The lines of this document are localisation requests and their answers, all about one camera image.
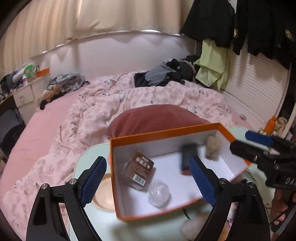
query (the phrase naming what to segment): drawer handle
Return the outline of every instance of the drawer handle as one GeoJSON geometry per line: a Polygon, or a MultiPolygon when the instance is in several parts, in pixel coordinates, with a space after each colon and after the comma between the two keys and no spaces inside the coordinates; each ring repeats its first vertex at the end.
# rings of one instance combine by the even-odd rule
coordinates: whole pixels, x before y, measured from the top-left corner
{"type": "Polygon", "coordinates": [[[21,96],[21,97],[20,97],[20,101],[21,101],[22,104],[24,104],[24,102],[25,102],[25,97],[24,97],[24,96],[21,96]]]}

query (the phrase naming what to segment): blue gripper pad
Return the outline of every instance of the blue gripper pad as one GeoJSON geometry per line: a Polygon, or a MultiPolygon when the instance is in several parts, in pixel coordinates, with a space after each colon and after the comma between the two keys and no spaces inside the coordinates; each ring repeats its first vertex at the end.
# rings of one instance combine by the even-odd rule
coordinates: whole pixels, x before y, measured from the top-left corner
{"type": "Polygon", "coordinates": [[[80,175],[79,180],[82,177],[84,182],[81,187],[80,195],[80,201],[83,207],[85,207],[86,204],[91,203],[106,170],[107,161],[104,157],[99,156],[90,169],[84,170],[80,175]]]}
{"type": "Polygon", "coordinates": [[[196,185],[198,186],[198,189],[202,194],[202,197],[207,203],[214,207],[217,203],[214,187],[194,157],[192,157],[189,161],[189,169],[196,185]]]}
{"type": "Polygon", "coordinates": [[[247,131],[245,137],[249,141],[254,141],[265,146],[272,146],[274,144],[270,136],[261,135],[254,131],[247,131]]]}

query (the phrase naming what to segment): blanket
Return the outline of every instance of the blanket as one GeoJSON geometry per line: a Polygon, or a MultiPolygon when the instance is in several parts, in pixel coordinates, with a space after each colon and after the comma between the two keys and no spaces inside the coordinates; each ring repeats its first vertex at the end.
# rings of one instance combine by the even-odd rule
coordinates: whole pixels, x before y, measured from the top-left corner
{"type": "MultiPolygon", "coordinates": [[[[108,126],[122,112],[152,104],[173,104],[209,122],[221,122],[228,128],[235,126],[222,94],[188,81],[185,85],[171,81],[165,87],[135,88],[134,74],[92,80],[57,130],[49,154],[37,160],[29,173],[4,195],[2,211],[22,240],[39,186],[63,185],[73,178],[80,155],[93,145],[109,141],[108,126]]],[[[67,222],[64,205],[61,212],[67,222]]]]}

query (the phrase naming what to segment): light green cloth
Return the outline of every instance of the light green cloth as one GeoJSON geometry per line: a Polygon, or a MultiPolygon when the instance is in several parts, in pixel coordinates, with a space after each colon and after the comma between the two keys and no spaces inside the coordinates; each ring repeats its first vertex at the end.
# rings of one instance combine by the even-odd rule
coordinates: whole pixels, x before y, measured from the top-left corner
{"type": "Polygon", "coordinates": [[[205,86],[225,89],[229,72],[229,49],[217,47],[214,40],[203,40],[200,59],[193,64],[200,66],[195,78],[205,86]]]}

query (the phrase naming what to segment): pillow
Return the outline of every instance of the pillow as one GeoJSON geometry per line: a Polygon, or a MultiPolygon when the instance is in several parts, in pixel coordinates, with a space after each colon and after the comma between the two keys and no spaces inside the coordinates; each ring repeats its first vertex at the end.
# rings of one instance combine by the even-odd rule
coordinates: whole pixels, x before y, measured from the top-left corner
{"type": "Polygon", "coordinates": [[[171,104],[149,105],[127,110],[110,124],[107,135],[122,137],[209,123],[192,112],[171,104]]]}

